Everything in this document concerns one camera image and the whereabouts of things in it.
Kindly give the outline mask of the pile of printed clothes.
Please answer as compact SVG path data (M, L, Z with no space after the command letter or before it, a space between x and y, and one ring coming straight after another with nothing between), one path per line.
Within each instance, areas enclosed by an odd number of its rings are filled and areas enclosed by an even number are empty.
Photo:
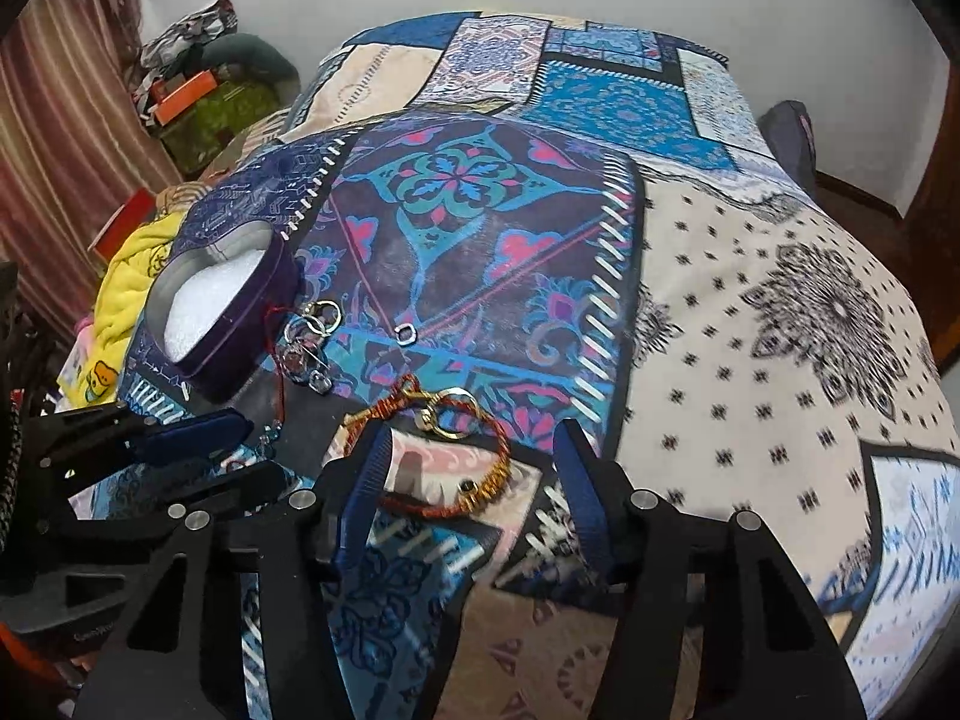
M215 0L212 5L187 13L171 23L160 36L151 39L139 54L140 81L132 89L132 99L140 104L156 82L176 75L192 49L200 49L218 37L238 29L239 20L231 0Z

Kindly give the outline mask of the purple heart-shaped tin box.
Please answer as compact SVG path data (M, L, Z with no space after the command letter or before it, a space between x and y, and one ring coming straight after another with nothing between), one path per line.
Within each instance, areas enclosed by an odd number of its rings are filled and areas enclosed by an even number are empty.
M252 376L298 284L285 238L265 221L240 224L172 257L146 298L146 336L179 379L224 403Z

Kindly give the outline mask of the yellow cartoon blanket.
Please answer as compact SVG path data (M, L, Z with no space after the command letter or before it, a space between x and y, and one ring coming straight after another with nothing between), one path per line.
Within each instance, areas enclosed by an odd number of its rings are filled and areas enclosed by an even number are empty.
M183 211L167 213L137 227L110 259L94 301L93 322L78 332L57 379L71 408L116 398L133 330L184 216Z

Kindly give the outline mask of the brown wooden door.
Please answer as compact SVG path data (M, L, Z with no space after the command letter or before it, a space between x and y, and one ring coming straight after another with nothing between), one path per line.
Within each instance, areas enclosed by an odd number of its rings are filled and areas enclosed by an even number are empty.
M960 85L950 64L946 102L928 167L905 218L910 273L907 286L923 319L935 366L958 361L960 307Z

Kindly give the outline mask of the red flat box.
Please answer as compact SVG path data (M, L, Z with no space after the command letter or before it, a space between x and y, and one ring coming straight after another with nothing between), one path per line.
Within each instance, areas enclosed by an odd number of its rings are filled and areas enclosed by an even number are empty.
M149 192L148 188L139 188L94 234L93 241L88 245L88 252L99 262L109 262L119 252L128 236L153 218L155 210L155 195Z

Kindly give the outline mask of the grey purple backpack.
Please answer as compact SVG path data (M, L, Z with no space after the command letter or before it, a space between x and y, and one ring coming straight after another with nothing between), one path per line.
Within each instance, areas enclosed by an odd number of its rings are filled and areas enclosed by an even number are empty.
M807 195L817 190L814 124L799 101L781 101L758 117L758 128L779 165Z

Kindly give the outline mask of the green patterned storage box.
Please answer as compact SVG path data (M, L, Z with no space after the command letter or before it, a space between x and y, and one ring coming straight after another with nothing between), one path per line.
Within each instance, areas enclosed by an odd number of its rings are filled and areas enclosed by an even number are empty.
M261 82L224 82L158 130L183 176L198 176L245 128L274 114L280 99Z

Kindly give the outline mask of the patchwork patterned bedspread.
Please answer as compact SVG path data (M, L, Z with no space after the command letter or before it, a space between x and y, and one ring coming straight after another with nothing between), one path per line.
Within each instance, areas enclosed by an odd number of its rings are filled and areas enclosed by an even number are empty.
M334 388L235 395L296 476L335 408L460 387L516 454L465 527L378 515L332 631L368 718L581 718L612 642L553 434L679 511L758 514L869 717L958 603L958 434L908 289L786 174L727 62L597 21L453 11L334 50L167 260L251 221L330 299Z

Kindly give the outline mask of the orange shoe box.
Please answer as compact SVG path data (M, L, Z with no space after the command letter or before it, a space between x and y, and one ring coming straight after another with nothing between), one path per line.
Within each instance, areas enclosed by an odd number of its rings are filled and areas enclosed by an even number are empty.
M189 82L182 83L178 89L166 94L155 106L155 121L158 125L167 125L174 121L203 96L217 89L217 77L210 70L204 70L192 76Z

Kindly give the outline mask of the striped red brown curtain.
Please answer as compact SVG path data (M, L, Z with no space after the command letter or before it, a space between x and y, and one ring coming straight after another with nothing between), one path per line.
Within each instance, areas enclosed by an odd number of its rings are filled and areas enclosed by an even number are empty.
M2 255L64 337L98 293L94 234L181 178L132 101L141 24L140 0L28 0L2 39Z

